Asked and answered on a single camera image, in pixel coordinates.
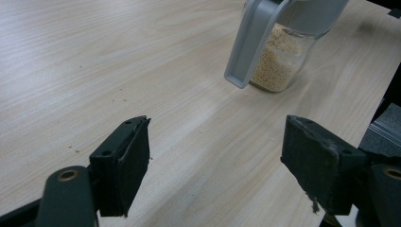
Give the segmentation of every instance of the wooden table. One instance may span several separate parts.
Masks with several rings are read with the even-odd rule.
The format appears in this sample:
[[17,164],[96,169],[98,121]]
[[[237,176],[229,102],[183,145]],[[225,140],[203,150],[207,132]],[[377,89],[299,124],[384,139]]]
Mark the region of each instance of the wooden table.
[[401,21],[350,1],[292,86],[223,78],[243,1],[0,2],[0,215],[147,115],[151,157],[128,218],[101,226],[318,226],[280,163],[287,114],[357,146],[401,61]]

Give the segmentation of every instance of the glass jar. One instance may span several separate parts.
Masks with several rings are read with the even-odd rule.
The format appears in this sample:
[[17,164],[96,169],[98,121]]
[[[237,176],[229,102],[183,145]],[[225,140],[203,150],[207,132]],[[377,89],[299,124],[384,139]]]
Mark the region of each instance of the glass jar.
[[305,62],[315,37],[275,24],[259,58],[250,84],[269,92],[287,89]]

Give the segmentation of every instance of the wood grain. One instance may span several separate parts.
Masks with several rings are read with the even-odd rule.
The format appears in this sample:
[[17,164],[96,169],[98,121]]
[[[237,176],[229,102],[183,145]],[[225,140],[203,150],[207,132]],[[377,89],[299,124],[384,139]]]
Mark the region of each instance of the wood grain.
[[398,63],[401,22],[350,1],[291,87],[223,78],[242,1],[0,1],[0,215],[124,120],[152,118],[128,218],[101,226],[318,226],[280,163],[285,117],[357,146]]

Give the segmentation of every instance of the seeds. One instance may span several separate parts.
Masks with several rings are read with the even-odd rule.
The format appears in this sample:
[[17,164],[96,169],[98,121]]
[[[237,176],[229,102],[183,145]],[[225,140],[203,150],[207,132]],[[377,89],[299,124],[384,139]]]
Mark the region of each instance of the seeds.
[[301,52],[296,39],[276,24],[253,72],[251,84],[271,92],[284,91],[302,64]]

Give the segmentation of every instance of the table surface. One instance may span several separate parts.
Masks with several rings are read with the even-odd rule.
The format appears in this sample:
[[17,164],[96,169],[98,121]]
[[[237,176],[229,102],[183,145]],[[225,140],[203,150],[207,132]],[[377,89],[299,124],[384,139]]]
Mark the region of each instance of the table surface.
[[318,226],[280,162],[287,114],[357,146],[401,61],[401,21],[352,0],[283,93],[223,73],[239,0],[0,1],[0,215],[124,120],[152,118],[128,218],[101,226]]

